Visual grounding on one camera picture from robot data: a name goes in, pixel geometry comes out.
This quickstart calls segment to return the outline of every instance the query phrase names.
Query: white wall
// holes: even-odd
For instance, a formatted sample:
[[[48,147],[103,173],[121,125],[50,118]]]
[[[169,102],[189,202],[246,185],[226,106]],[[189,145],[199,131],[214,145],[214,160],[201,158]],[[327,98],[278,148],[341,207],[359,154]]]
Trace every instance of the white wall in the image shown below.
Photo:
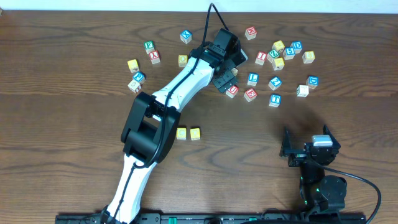
[[[1,0],[3,9],[207,11],[201,0]],[[215,0],[223,12],[398,13],[398,0]]]

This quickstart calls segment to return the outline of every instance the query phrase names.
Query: toy block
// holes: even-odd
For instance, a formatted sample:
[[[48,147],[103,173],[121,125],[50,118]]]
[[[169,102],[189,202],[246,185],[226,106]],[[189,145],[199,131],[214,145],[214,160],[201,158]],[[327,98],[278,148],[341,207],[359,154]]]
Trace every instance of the toy block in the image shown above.
[[[140,85],[144,84],[145,82],[145,75],[141,72],[137,72],[135,75],[132,76],[132,79],[138,82]]]
[[[147,54],[154,52],[155,51],[155,45],[153,41],[147,41],[144,43],[144,47],[145,47],[145,51],[147,52]]]
[[[283,58],[276,58],[272,63],[272,67],[274,71],[281,70],[285,66],[285,62]]]
[[[272,49],[276,50],[278,53],[282,53],[285,49],[285,45],[281,40],[278,40],[272,45]]]
[[[278,77],[274,77],[269,81],[268,86],[271,88],[271,90],[276,90],[281,86],[281,84],[282,80]]]
[[[274,62],[275,58],[279,57],[279,53],[276,50],[271,50],[270,52],[268,52],[267,54],[267,59],[270,63]]]
[[[256,38],[257,30],[254,27],[249,27],[246,29],[246,32],[244,33],[244,35],[246,36],[246,38],[248,40],[254,39],[254,38]]]
[[[191,129],[191,140],[200,140],[200,129],[192,128]]]
[[[259,81],[259,75],[256,73],[249,73],[248,85],[256,86]]]
[[[229,88],[225,94],[231,98],[234,98],[236,96],[236,94],[238,93],[239,87],[237,87],[236,85],[231,86],[231,88]]]
[[[282,101],[282,97],[279,95],[272,94],[269,98],[269,106],[278,107],[280,102]]]
[[[307,86],[311,89],[315,89],[318,86],[318,77],[309,76],[307,79]]]
[[[159,53],[157,50],[149,53],[149,57],[150,57],[150,62],[152,62],[152,64],[156,64],[156,63],[160,62],[160,57],[159,57]]]
[[[187,140],[186,128],[177,128],[177,140]]]
[[[182,42],[187,44],[187,43],[189,43],[192,40],[192,34],[188,30],[184,30],[180,34],[180,38],[181,38]]]
[[[185,67],[188,63],[188,55],[179,55],[178,56],[178,65],[179,67]]]
[[[311,52],[304,52],[303,54],[303,62],[304,63],[312,63],[315,60],[315,54],[313,51]]]
[[[130,69],[130,72],[131,72],[131,73],[134,73],[134,72],[138,72],[138,71],[139,71],[137,59],[130,60],[130,61],[127,62],[127,64],[129,65],[129,69]]]
[[[256,57],[256,63],[259,65],[263,65],[266,61],[267,53],[259,52]]]
[[[284,50],[284,59],[285,60],[293,59],[295,54],[296,53],[294,52],[293,47],[286,47]]]
[[[128,84],[128,87],[134,93],[138,93],[138,91],[141,89],[141,85],[135,80],[131,80],[131,82]]]
[[[253,88],[250,88],[248,91],[245,91],[245,92],[244,92],[243,97],[244,97],[248,102],[250,102],[250,101],[256,99],[256,97],[257,97],[257,92],[256,92]]]
[[[310,91],[309,91],[307,85],[299,85],[299,86],[297,87],[297,96],[306,97],[306,96],[308,96],[308,93],[309,93],[309,92],[310,92]]]
[[[236,69],[236,68],[232,68],[231,72],[232,72],[232,74],[234,74],[234,76],[238,75],[238,69]]]
[[[293,47],[294,53],[296,53],[296,54],[300,53],[301,50],[303,49],[303,45],[301,44],[300,41],[293,42],[290,47]]]

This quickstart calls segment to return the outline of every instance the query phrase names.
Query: yellow cube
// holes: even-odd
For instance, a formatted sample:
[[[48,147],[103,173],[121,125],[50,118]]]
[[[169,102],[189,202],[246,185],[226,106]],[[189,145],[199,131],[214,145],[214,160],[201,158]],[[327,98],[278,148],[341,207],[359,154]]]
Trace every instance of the yellow cube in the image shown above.
[[[139,71],[137,59],[130,60],[130,61],[127,62],[127,64],[129,65],[129,68],[130,68],[130,72],[131,72],[131,73],[134,73],[134,72],[138,72],[138,71]]]
[[[274,71],[276,70],[281,70],[285,66],[285,62],[283,58],[275,58],[275,60],[272,63],[272,67],[274,68]]]
[[[278,40],[277,42],[274,43],[272,49],[278,51],[278,53],[282,53],[285,49],[285,45],[281,40]]]
[[[315,54],[313,51],[304,52],[303,54],[303,62],[304,63],[312,63],[315,60]]]
[[[179,55],[178,56],[178,65],[179,67],[185,67],[188,63],[188,55]]]
[[[186,128],[177,128],[177,139],[178,140],[186,140],[187,139],[187,129]]]
[[[191,129],[191,140],[200,140],[200,129],[199,128]]]

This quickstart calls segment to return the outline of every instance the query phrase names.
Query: wooden table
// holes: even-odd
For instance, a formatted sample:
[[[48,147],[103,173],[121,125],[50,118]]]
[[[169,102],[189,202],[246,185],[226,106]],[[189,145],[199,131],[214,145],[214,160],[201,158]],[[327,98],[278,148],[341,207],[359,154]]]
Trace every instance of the wooden table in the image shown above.
[[[175,141],[153,171],[142,207],[163,212],[262,212],[296,209],[299,169],[279,157],[283,127],[301,147],[327,124],[341,143],[330,167],[376,183],[383,196],[375,223],[398,218],[398,17],[371,14],[223,13],[248,62],[231,99],[209,85],[180,120],[200,126],[202,140]],[[4,11],[0,17],[0,223],[53,223],[59,213],[92,213],[110,203],[123,168],[120,134],[134,97],[127,61],[138,59],[153,93],[181,71],[178,54],[198,47],[204,13]],[[254,40],[244,30],[255,26]],[[207,40],[221,28],[211,15]],[[193,32],[185,45],[179,37]],[[143,43],[153,40],[161,63]],[[301,40],[301,55],[274,72],[254,63],[272,43]],[[259,96],[243,92],[249,72]],[[268,106],[268,81],[278,75],[278,108]],[[320,86],[295,90],[308,75]],[[370,215],[376,193],[348,181],[346,212]]]

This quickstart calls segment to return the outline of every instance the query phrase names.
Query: yellow block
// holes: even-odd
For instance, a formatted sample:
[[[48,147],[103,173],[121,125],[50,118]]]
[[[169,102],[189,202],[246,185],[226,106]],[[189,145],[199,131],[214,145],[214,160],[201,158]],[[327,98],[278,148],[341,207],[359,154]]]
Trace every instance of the yellow block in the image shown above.
[[[131,73],[134,73],[134,72],[138,72],[138,71],[139,71],[137,59],[130,60],[130,61],[127,62],[127,64],[129,65],[129,68],[130,68],[130,72],[131,72]]]
[[[276,67],[281,67],[285,65],[284,59],[282,58],[275,58],[274,63]]]
[[[278,53],[281,53],[284,51],[285,45],[281,40],[278,40],[277,42],[274,43],[274,45],[272,46],[272,49],[278,51]]]
[[[178,65],[180,67],[185,67],[188,62],[188,55],[179,55],[178,56]]]
[[[186,128],[177,128],[177,139],[178,140],[186,140],[187,139],[187,129]]]
[[[193,128],[191,129],[191,140],[199,140],[200,139],[200,129]]]
[[[305,52],[304,54],[306,59],[315,59],[315,54],[313,53],[313,51]]]

